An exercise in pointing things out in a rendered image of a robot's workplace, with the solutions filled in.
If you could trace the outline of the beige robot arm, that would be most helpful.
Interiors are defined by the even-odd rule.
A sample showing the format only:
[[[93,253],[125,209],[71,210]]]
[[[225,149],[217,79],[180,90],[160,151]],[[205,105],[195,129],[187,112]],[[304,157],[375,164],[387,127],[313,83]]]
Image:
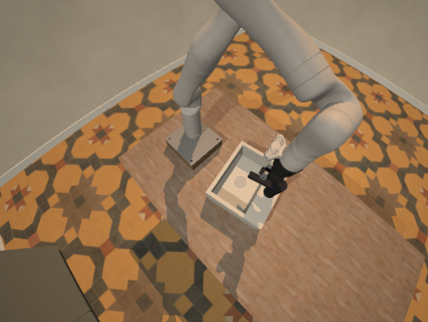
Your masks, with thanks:
[[[322,109],[290,142],[290,156],[307,165],[343,145],[361,125],[361,104],[334,74],[313,39],[273,0],[214,1],[219,8],[193,38],[173,90],[187,137],[201,135],[200,86],[242,27],[277,67],[294,96]]]

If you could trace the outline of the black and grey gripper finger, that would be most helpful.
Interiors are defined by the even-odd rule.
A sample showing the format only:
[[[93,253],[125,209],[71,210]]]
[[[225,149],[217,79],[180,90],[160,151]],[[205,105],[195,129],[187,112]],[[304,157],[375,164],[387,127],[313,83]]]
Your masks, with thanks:
[[[272,162],[270,162],[270,163],[269,163],[269,165],[267,165],[267,166],[265,167],[265,169],[267,169],[268,171],[270,171],[270,170],[271,170],[271,168],[272,168],[272,165],[273,165],[273,163],[272,163]]]
[[[262,180],[265,180],[266,178],[267,178],[267,175],[268,174],[268,172],[267,171],[264,171],[261,175],[260,175],[260,177],[259,178],[261,178]]]

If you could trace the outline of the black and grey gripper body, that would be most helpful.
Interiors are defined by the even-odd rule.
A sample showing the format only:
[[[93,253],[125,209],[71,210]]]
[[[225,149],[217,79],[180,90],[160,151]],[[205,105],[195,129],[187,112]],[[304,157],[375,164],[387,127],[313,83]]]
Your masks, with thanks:
[[[267,178],[274,183],[279,183],[285,177],[291,177],[301,172],[302,169],[309,165],[302,165],[296,162],[290,156],[289,145],[286,145],[285,137],[278,134],[263,155],[266,161],[273,160],[273,165],[267,174]]]

